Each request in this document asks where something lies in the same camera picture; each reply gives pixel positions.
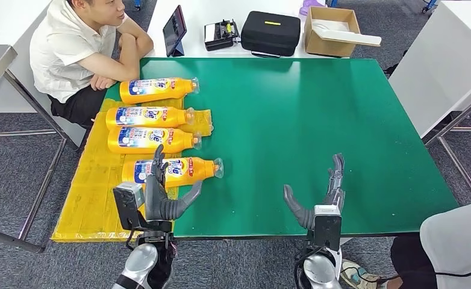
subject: man's arm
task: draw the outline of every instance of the man's arm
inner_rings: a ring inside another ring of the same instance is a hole
[[[94,53],[78,61],[78,64],[96,75],[116,81],[140,78],[140,57],[136,53],[137,43],[135,37],[131,34],[123,33],[120,36],[120,41],[122,43],[122,50],[120,51],[119,61],[100,53]]]
[[[138,50],[139,58],[144,57],[154,48],[154,42],[150,38],[149,34],[145,32],[134,20],[127,18],[124,23],[117,28],[120,33],[131,34],[136,38],[136,47]]]

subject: yellow plastic sheet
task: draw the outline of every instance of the yellow plastic sheet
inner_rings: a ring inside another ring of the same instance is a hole
[[[170,106],[183,109],[182,99],[147,102],[145,106]],[[120,155],[110,152],[107,145],[106,111],[112,107],[127,106],[119,101],[105,99],[87,143],[81,154],[76,174],[71,182],[60,218],[51,237],[56,242],[125,241],[129,231],[122,229],[117,212],[113,187],[122,182],[122,166],[126,160],[142,160],[152,155]],[[211,111],[196,111],[195,123],[179,127],[187,132],[211,134]],[[165,158],[180,157],[166,154]],[[176,199],[178,188],[169,188],[168,196]]]

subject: tablet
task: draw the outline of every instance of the tablet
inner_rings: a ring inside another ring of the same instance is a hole
[[[167,57],[170,57],[175,52],[175,49],[181,43],[186,31],[186,23],[184,22],[184,16],[182,15],[182,8],[179,5],[163,28]]]

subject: black pants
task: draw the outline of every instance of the black pants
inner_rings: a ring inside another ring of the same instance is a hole
[[[51,113],[64,119],[81,125],[84,128],[91,128],[92,119],[101,109],[104,100],[105,90],[93,90],[89,85],[76,92],[75,95],[62,104],[56,98],[48,95],[51,100]]]
[[[390,250],[391,262],[402,278],[401,289],[437,289],[431,260],[423,250],[420,234],[397,237]]]

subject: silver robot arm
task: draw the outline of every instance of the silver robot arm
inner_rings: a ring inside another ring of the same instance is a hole
[[[315,205],[311,210],[299,204],[291,186],[284,185],[284,200],[298,223],[308,230],[310,239],[308,253],[296,262],[296,286],[299,282],[297,269],[302,267],[301,282],[309,282],[313,289],[342,289],[338,282],[342,266],[341,211],[345,198],[345,192],[342,190],[342,154],[334,155],[333,163],[335,169],[328,169],[329,184],[326,196],[320,205]]]
[[[151,173],[146,179],[145,192],[140,184],[122,183],[113,189],[120,223],[131,234],[126,242],[133,251],[125,268],[112,289],[163,289],[173,277],[172,261],[176,246],[172,242],[172,223],[200,195],[202,182],[196,182],[192,189],[178,200],[170,200],[164,189],[165,171],[163,145],[154,153]],[[145,204],[145,217],[138,208]],[[129,242],[134,231],[143,233],[137,237],[138,246],[132,248]]]

